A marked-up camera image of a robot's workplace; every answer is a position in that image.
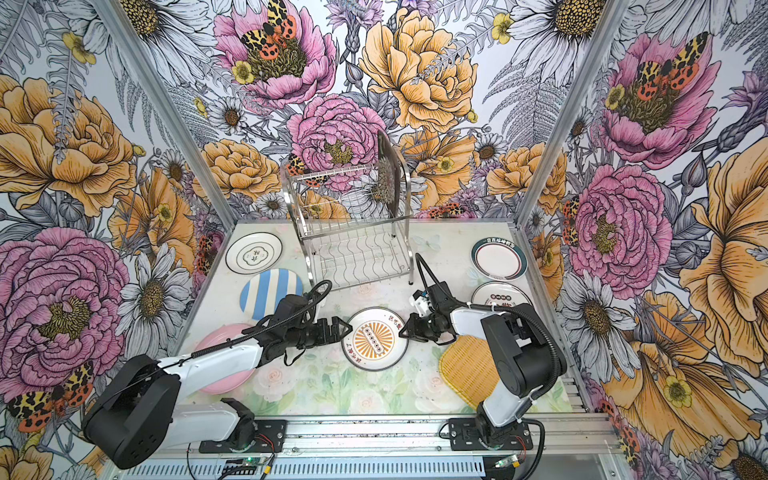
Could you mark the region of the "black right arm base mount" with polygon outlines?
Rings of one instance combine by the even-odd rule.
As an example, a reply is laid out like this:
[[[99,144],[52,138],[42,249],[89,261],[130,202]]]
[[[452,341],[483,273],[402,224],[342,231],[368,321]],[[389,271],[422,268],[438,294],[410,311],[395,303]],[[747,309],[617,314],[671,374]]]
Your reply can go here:
[[[447,421],[447,440],[453,451],[523,451],[533,448],[533,439],[525,423],[513,421],[497,427],[482,416],[450,418]]]

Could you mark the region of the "orange sunburst white plate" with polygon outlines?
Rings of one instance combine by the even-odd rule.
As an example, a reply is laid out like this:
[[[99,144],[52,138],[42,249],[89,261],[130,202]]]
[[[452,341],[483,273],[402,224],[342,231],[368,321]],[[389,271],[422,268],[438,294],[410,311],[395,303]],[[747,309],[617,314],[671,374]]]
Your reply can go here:
[[[378,372],[389,369],[405,356],[408,340],[399,333],[403,319],[387,308],[366,308],[354,314],[347,323],[352,332],[342,342],[346,359],[356,368]]]

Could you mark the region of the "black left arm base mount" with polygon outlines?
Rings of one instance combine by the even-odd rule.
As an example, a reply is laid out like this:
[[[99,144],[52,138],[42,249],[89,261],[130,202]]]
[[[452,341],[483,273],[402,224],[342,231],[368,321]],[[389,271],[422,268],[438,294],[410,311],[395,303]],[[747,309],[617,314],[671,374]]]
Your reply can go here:
[[[223,405],[235,411],[238,422],[224,440],[201,441],[200,453],[280,453],[283,450],[286,420],[257,419],[248,407],[234,398],[223,398]]]

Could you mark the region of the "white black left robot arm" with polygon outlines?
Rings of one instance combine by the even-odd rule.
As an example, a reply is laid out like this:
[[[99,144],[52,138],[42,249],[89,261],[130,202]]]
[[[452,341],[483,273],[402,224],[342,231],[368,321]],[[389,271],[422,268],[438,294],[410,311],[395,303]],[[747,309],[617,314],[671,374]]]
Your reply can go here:
[[[273,314],[233,338],[177,357],[131,358],[82,420],[85,440],[123,470],[182,444],[210,443],[236,452],[259,441],[270,444],[254,413],[240,401],[224,398],[199,407],[184,401],[228,377],[285,359],[290,348],[305,352],[341,342],[353,328],[337,316],[318,318],[321,299],[319,294],[290,294]]]

